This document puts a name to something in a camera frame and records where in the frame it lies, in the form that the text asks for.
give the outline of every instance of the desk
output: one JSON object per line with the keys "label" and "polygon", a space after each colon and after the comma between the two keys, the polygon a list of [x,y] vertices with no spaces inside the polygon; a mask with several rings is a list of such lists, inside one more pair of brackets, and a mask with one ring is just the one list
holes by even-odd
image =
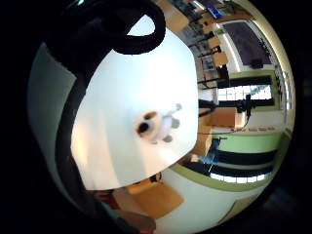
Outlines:
{"label": "desk", "polygon": [[[132,35],[149,34],[153,22],[143,17]],[[172,142],[151,144],[135,131],[147,110],[173,116],[180,126]],[[73,126],[71,150],[88,190],[127,186],[153,176],[191,150],[198,128],[198,92],[194,57],[170,30],[150,53],[125,56],[111,51],[98,66]]]}

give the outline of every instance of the window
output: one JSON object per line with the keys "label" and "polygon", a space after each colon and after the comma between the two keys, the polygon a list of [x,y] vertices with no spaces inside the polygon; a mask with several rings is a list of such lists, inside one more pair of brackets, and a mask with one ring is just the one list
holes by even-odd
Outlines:
{"label": "window", "polygon": [[246,95],[252,95],[252,99],[271,99],[271,87],[270,85],[248,85],[218,90],[218,100],[223,101],[244,99]]}
{"label": "window", "polygon": [[271,76],[235,78],[230,80],[230,87],[218,89],[220,107],[235,107],[236,100],[251,95],[256,106],[274,105],[271,89]]}

